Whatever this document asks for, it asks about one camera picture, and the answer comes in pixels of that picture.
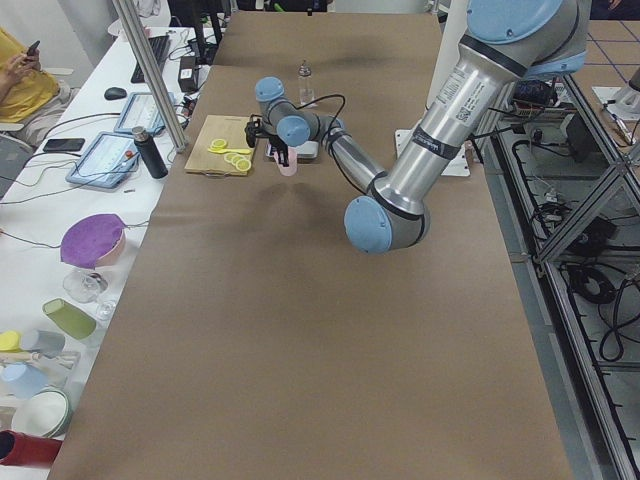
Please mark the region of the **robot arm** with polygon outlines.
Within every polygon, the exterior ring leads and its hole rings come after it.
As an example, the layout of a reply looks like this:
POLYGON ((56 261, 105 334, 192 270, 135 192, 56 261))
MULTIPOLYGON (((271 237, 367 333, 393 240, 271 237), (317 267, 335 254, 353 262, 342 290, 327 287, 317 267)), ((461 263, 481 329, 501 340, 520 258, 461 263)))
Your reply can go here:
POLYGON ((588 1, 471 1, 459 60, 416 124, 390 170, 384 170, 331 115, 294 105, 276 77, 255 87, 259 117, 245 127, 248 143, 269 141, 276 161, 307 141, 320 143, 361 196, 344 214, 351 244, 380 254, 408 248, 429 230, 424 199, 509 83, 552 79, 579 70, 586 58, 588 1))

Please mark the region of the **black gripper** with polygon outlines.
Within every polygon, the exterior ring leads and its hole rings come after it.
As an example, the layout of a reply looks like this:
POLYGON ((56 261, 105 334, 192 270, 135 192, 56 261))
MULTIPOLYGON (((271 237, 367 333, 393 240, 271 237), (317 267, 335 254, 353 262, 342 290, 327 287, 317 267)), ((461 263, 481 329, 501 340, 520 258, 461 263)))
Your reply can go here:
POLYGON ((280 137, 270 137, 269 145, 272 150, 274 161, 282 167, 289 166, 289 146, 280 137))

